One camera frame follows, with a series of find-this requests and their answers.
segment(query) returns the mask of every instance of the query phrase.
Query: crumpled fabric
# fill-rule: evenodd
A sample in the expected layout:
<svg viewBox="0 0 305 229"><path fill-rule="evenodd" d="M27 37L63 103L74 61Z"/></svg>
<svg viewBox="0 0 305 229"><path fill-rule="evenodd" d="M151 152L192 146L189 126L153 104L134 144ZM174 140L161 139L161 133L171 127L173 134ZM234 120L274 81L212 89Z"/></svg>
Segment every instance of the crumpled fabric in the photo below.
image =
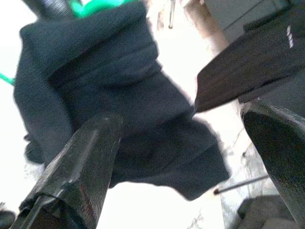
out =
<svg viewBox="0 0 305 229"><path fill-rule="evenodd" d="M48 165L84 122L102 112L124 120L110 187L171 186L192 200L228 178L216 138L161 73L146 10L133 2L84 19L21 29L14 97Z"/></svg>

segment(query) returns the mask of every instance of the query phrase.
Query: gray surface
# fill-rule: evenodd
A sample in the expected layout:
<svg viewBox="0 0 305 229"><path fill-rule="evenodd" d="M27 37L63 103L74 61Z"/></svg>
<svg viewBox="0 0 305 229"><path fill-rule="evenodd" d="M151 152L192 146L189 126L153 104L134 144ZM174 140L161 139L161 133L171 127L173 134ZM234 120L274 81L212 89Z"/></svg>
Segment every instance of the gray surface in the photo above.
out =
<svg viewBox="0 0 305 229"><path fill-rule="evenodd" d="M206 0L206 6L223 30L260 0Z"/></svg>
<svg viewBox="0 0 305 229"><path fill-rule="evenodd" d="M260 97L274 106L283 106L305 117L305 69L294 79Z"/></svg>
<svg viewBox="0 0 305 229"><path fill-rule="evenodd" d="M238 182L257 178L266 174L266 169L253 144L250 144L244 156L241 158L240 167L231 178L220 185L221 188L229 187ZM262 195L278 195L271 179L252 183L247 186L221 194L225 229L234 229L241 223L237 210L244 199L255 198Z"/></svg>
<svg viewBox="0 0 305 229"><path fill-rule="evenodd" d="M279 195L255 198L238 229L261 229L269 218L293 220Z"/></svg>
<svg viewBox="0 0 305 229"><path fill-rule="evenodd" d="M286 219L270 218L262 229L299 229L296 222Z"/></svg>
<svg viewBox="0 0 305 229"><path fill-rule="evenodd" d="M264 0L251 11L246 13L241 18L234 21L234 23L224 30L224 34L229 43L235 41L238 37L244 34L244 25L253 22L259 18L275 13L288 4L281 4L281 1Z"/></svg>
<svg viewBox="0 0 305 229"><path fill-rule="evenodd" d="M229 43L244 33L244 24L288 6L287 0L206 0L206 5Z"/></svg>

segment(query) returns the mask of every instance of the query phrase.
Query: thin metal rod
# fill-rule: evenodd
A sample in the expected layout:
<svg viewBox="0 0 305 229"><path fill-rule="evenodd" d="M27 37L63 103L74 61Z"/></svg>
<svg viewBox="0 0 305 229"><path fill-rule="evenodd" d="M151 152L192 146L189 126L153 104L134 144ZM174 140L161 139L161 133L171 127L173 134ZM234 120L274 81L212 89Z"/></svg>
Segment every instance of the thin metal rod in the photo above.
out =
<svg viewBox="0 0 305 229"><path fill-rule="evenodd" d="M176 0L171 0L170 25L168 26L170 29L173 28L173 15L175 13L175 4Z"/></svg>
<svg viewBox="0 0 305 229"><path fill-rule="evenodd" d="M23 221L23 223L19 229L32 228L33 222L35 221L36 217L40 213L40 210L43 208L43 206L45 204L50 203L53 200L55 200L54 197L49 197L49 196L38 197L35 204L33 205L32 209L30 210L29 214L26 216L25 220Z"/></svg>
<svg viewBox="0 0 305 229"><path fill-rule="evenodd" d="M251 183L254 183L254 182L257 182L257 181L260 181L260 180L264 180L264 179L267 179L267 178L269 178L269 175L258 177L258 178L252 179L252 180L246 180L246 181L237 183L236 185L233 185L231 187L225 187L223 189L218 189L217 188L217 189L214 190L214 195L218 195L220 193L227 192L227 191L230 191L232 189L235 189L235 188L238 188L238 187L242 187L242 186L245 186L245 185L249 185Z"/></svg>

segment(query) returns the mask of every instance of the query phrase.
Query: black object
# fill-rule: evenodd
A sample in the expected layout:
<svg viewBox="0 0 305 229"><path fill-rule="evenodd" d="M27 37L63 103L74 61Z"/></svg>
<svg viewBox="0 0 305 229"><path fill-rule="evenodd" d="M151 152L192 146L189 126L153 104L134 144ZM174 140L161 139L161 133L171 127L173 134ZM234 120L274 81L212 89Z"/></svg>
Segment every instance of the black object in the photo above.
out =
<svg viewBox="0 0 305 229"><path fill-rule="evenodd" d="M87 121L47 166L12 229L95 229L122 136L122 118Z"/></svg>
<svg viewBox="0 0 305 229"><path fill-rule="evenodd" d="M198 74L198 111L244 94L250 94L243 100L248 102L291 80L305 68L304 21L305 4L300 4L252 25Z"/></svg>
<svg viewBox="0 0 305 229"><path fill-rule="evenodd" d="M73 18L68 0L23 0L28 7L43 20Z"/></svg>
<svg viewBox="0 0 305 229"><path fill-rule="evenodd" d="M48 165L87 120L114 112L124 127L110 187L147 182L192 200L228 178L216 138L192 120L194 108L161 73L142 2L38 21L20 34L14 97L31 156Z"/></svg>
<svg viewBox="0 0 305 229"><path fill-rule="evenodd" d="M305 119L256 100L242 110L245 129L295 221L305 227Z"/></svg>
<svg viewBox="0 0 305 229"><path fill-rule="evenodd" d="M251 180L246 180L246 181L237 183L237 184L232 185L230 187L225 187L225 188L222 188L222 189L217 188L217 189L214 190L214 195L218 195L220 193L227 192L227 191L230 191L230 190L233 190L235 188L242 187L242 186L245 186L245 185L249 185L249 184L254 183L256 181L260 181L260 180L267 179L267 178L269 178L269 176L265 175L265 176L262 176L262 177L257 177L257 178L251 179Z"/></svg>
<svg viewBox="0 0 305 229"><path fill-rule="evenodd" d="M0 211L0 229L9 229L15 221L15 213L11 211Z"/></svg>

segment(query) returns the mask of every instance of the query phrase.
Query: concrete floor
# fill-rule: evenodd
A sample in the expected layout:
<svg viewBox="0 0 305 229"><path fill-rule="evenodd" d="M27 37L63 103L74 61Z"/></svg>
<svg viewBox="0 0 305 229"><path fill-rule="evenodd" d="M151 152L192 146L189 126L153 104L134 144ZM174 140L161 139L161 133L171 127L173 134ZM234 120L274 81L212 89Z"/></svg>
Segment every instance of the concrete floor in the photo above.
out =
<svg viewBox="0 0 305 229"><path fill-rule="evenodd" d="M148 20L159 47L158 61L164 73L193 103L198 72L228 44L208 10L198 1L180 4L177 0L171 30L168 28L169 1L147 2L153 2L149 3ZM0 72L13 77L21 51L19 30L36 19L20 0L5 1L2 8L7 10L0 14ZM22 138L26 131L12 93L10 85L0 82L0 202L18 212L19 204L43 167L27 162L23 156L26 142ZM264 172L239 113L240 105L233 101L194 117L207 123L218 136L225 163L232 174L222 187L256 176L253 172L256 168ZM169 187L125 182L108 191L98 228L227 229L234 224L241 201L261 192L271 193L274 188L263 182L219 196L213 195L212 188L189 202Z"/></svg>

